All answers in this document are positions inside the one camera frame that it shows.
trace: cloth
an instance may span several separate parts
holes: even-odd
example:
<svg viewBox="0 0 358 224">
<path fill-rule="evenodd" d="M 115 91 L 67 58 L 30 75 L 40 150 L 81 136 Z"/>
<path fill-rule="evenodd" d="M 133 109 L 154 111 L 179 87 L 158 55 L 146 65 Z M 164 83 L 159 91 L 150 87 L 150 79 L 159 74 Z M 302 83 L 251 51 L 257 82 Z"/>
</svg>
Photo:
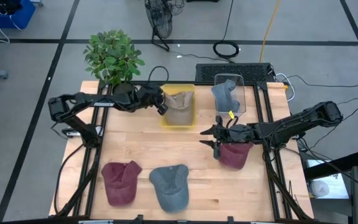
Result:
<svg viewBox="0 0 358 224">
<path fill-rule="evenodd" d="M 162 210 L 174 213 L 184 210 L 189 204 L 187 177 L 189 169 L 180 164 L 154 169 L 149 180 L 153 183 Z"/>
<path fill-rule="evenodd" d="M 110 162 L 104 165 L 102 176 L 108 202 L 111 206 L 127 205 L 135 199 L 137 176 L 142 171 L 136 162 Z"/>
<path fill-rule="evenodd" d="M 219 161 L 235 169 L 242 169 L 246 164 L 249 150 L 254 146 L 253 143 L 224 143 L 219 149 Z"/>
<path fill-rule="evenodd" d="M 233 100 L 231 91 L 236 87 L 236 83 L 232 80 L 226 80 L 224 83 L 212 87 L 212 94 L 215 97 L 216 110 L 218 112 L 234 113 L 239 111 L 240 102 Z"/>
<path fill-rule="evenodd" d="M 189 126 L 194 120 L 194 92 L 179 92 L 175 95 L 165 94 L 165 104 L 168 110 L 165 120 L 172 126 Z"/>
</svg>

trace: desk fan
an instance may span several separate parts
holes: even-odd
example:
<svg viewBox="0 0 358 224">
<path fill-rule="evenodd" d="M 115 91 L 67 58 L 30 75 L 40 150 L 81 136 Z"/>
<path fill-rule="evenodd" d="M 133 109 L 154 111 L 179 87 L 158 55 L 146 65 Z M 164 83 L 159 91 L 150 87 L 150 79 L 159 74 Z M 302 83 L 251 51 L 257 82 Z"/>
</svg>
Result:
<svg viewBox="0 0 358 224">
<path fill-rule="evenodd" d="M 169 51 L 168 45 L 163 41 L 172 33 L 172 13 L 167 4 L 167 0 L 145 0 L 147 17 L 153 28 L 152 44 Z M 154 42 L 157 36 L 164 46 Z"/>
</svg>

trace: wooden tabletop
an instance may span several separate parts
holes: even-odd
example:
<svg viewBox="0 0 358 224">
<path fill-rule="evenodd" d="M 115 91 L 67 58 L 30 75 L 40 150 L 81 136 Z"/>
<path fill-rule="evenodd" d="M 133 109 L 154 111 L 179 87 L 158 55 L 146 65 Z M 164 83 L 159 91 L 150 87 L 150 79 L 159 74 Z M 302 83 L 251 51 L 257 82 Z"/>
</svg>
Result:
<svg viewBox="0 0 358 224">
<path fill-rule="evenodd" d="M 98 82 L 83 82 L 81 91 L 96 93 Z M 244 87 L 246 112 L 239 118 L 241 124 L 258 122 L 254 91 Z M 274 120 L 290 115 L 282 83 L 268 83 Z M 193 129 L 171 130 L 161 127 L 162 117 L 156 108 L 127 113 L 110 109 L 104 132 L 98 178 L 94 192 L 92 219 L 132 220 L 143 214 L 145 220 L 204 220 L 224 221 L 233 216 L 235 221 L 273 221 L 269 184 L 262 146 L 254 146 L 241 170 L 230 170 L 213 158 L 213 150 L 199 140 L 212 140 L 199 133 L 215 123 L 214 98 L 211 86 L 196 86 L 197 124 Z M 264 120 L 267 121 L 263 93 L 260 91 Z M 93 109 L 82 111 L 78 116 L 90 123 Z M 80 138 L 68 140 L 64 158 L 81 144 Z M 287 147 L 297 151 L 291 140 Z M 67 163 L 60 179 L 58 208 L 62 209 L 78 186 L 85 150 L 77 152 Z M 282 164 L 287 187 L 292 191 L 301 208 L 313 217 L 299 155 L 281 150 Z M 101 169 L 108 162 L 136 161 L 143 171 L 139 174 L 134 202 L 126 207 L 108 204 Z M 166 213 L 158 204 L 153 185 L 149 181 L 151 170 L 161 166 L 185 164 L 189 167 L 188 186 L 190 202 L 186 210 Z M 88 190 L 83 194 L 81 213 L 84 214 Z M 280 216 L 285 217 L 282 198 L 277 194 Z"/>
</svg>

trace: yellow bin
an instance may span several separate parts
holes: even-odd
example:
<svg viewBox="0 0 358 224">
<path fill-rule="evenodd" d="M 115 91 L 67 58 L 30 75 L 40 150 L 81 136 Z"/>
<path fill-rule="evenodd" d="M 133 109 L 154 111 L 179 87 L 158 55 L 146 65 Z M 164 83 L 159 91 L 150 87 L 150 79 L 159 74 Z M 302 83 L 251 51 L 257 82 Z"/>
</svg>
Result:
<svg viewBox="0 0 358 224">
<path fill-rule="evenodd" d="M 196 125 L 196 87 L 193 84 L 165 84 L 161 86 L 164 93 L 174 95 L 182 91 L 192 91 L 193 94 L 193 123 L 191 125 L 175 126 L 169 125 L 165 120 L 165 116 L 162 117 L 161 126 L 164 128 L 192 128 Z"/>
</svg>

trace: blue bin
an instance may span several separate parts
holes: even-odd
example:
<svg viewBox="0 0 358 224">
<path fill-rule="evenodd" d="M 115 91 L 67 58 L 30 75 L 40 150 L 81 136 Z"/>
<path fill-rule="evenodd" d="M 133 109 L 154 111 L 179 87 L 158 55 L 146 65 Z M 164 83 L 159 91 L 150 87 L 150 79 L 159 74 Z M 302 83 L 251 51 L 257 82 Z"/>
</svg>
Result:
<svg viewBox="0 0 358 224">
<path fill-rule="evenodd" d="M 35 6 L 30 0 L 21 0 L 22 9 L 13 15 L 0 15 L 0 28 L 2 29 L 25 29 L 35 11 Z"/>
</svg>

